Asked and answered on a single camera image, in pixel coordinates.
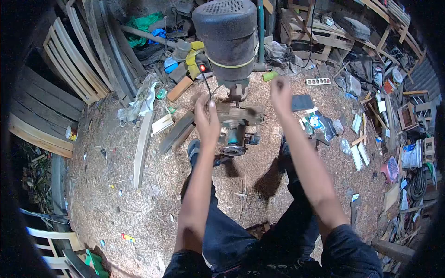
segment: green plastic bag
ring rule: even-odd
[[[164,15],[161,12],[155,12],[152,13],[151,15],[148,15],[146,17],[134,17],[132,16],[130,18],[130,21],[127,22],[127,24],[125,24],[128,27],[131,28],[135,28],[135,29],[139,29],[141,31],[144,32],[148,32],[148,27],[155,23],[156,21],[160,21],[161,19],[164,18]],[[130,44],[131,48],[135,48],[137,46],[143,46],[146,42],[147,42],[147,38],[142,38],[140,36],[137,35],[133,35],[133,34],[129,34],[126,33],[127,35],[127,40],[128,43]]]

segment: black motor housing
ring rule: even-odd
[[[192,14],[196,35],[206,48],[207,56],[226,66],[249,62],[257,45],[257,10],[249,0],[215,0],[197,7]],[[225,68],[212,63],[220,81],[247,78],[253,60],[240,68]]]

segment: sawdust floor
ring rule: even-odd
[[[315,68],[290,77],[291,88],[294,94],[310,94],[324,116],[337,119],[343,113],[347,118],[343,137],[352,142],[358,138],[350,129],[354,101],[345,99],[335,87],[309,87],[304,82],[305,78],[332,76],[334,69],[329,70],[329,75],[323,73],[319,76],[320,72]],[[209,85],[211,90],[216,88],[214,77],[209,79]],[[245,155],[235,158],[233,167],[220,166],[214,168],[212,174],[219,199],[218,207],[243,228],[278,221],[293,200],[287,191],[287,175],[280,174],[275,163],[282,134],[269,103],[269,89],[270,83],[261,80],[261,73],[251,74],[246,103],[265,107],[266,122],[259,130],[261,142],[250,146]],[[204,83],[196,82],[170,104],[177,108],[174,121],[193,108],[190,97],[198,92],[206,92]],[[225,99],[226,95],[227,89],[221,87],[215,99]],[[100,105],[85,109],[79,123],[79,139],[75,143],[73,159],[68,162],[67,182],[68,187],[72,188],[69,196],[72,228],[86,247],[94,248],[103,256],[104,266],[111,271],[112,277],[161,277],[173,253],[181,208],[178,196],[191,169],[186,148],[198,134],[194,130],[178,150],[166,155],[161,155],[157,146],[171,127],[152,137],[145,159],[142,187],[137,191],[132,186],[132,178],[139,129],[131,123],[125,127],[119,126],[116,118],[119,108],[118,101],[109,96]],[[91,129],[87,133],[90,120]],[[379,231],[385,229],[384,225],[377,227],[377,224],[383,194],[388,186],[380,174],[377,178],[372,177],[374,171],[379,172],[384,157],[376,151],[374,131],[369,121],[367,131],[369,140],[366,148],[371,164],[359,172],[352,157],[341,152],[339,137],[332,139],[331,147],[321,144],[318,153],[332,175],[346,215],[350,216],[347,188],[360,193],[362,206],[357,233],[369,243]],[[102,148],[106,149],[107,159],[100,152]],[[243,188],[247,188],[248,196],[244,201],[234,194],[241,193]],[[119,190],[122,190],[122,197],[118,195]],[[136,242],[124,240],[121,233],[136,238]],[[99,244],[101,239],[105,241],[104,247]],[[316,245],[313,257],[320,260],[321,241],[317,241]]]

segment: white power strip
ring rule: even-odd
[[[328,85],[330,83],[331,83],[331,79],[330,78],[310,78],[310,79],[306,79],[306,84],[308,86]]]

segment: motor vent grille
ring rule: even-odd
[[[207,14],[228,14],[239,12],[244,8],[244,3],[240,0],[226,0],[224,2],[210,4],[204,7],[203,12]]]

